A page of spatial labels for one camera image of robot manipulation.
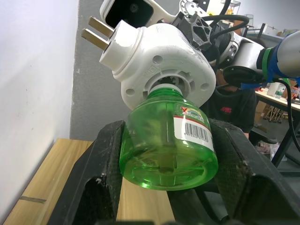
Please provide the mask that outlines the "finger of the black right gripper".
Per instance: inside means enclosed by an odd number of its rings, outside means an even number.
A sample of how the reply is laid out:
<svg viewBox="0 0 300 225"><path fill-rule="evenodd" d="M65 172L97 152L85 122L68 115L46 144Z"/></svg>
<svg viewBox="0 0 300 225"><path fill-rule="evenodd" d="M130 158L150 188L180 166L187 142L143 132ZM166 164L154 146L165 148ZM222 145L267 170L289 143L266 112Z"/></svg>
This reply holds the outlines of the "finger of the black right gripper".
<svg viewBox="0 0 300 225"><path fill-rule="evenodd" d="M198 15L190 16L187 21L187 39L197 50L208 50L212 43L210 41L211 27Z"/></svg>

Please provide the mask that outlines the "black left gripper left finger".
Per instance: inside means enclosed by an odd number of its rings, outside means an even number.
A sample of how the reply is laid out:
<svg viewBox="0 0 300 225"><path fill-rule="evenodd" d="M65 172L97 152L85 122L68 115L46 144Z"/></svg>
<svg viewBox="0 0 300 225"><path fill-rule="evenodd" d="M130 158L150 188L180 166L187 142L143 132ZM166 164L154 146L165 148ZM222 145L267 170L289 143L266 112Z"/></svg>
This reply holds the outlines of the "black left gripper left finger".
<svg viewBox="0 0 300 225"><path fill-rule="evenodd" d="M119 158L124 125L119 120L103 127L75 162L48 224L116 223L122 185Z"/></svg>

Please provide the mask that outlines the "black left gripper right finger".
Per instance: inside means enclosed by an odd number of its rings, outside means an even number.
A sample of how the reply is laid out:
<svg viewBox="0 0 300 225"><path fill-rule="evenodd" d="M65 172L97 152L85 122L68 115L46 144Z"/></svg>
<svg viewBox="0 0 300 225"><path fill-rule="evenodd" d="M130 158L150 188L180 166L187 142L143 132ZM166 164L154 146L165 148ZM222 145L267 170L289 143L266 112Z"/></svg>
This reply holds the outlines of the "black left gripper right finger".
<svg viewBox="0 0 300 225"><path fill-rule="evenodd" d="M215 182L231 219L243 225L298 225L300 198L238 127L210 119Z"/></svg>

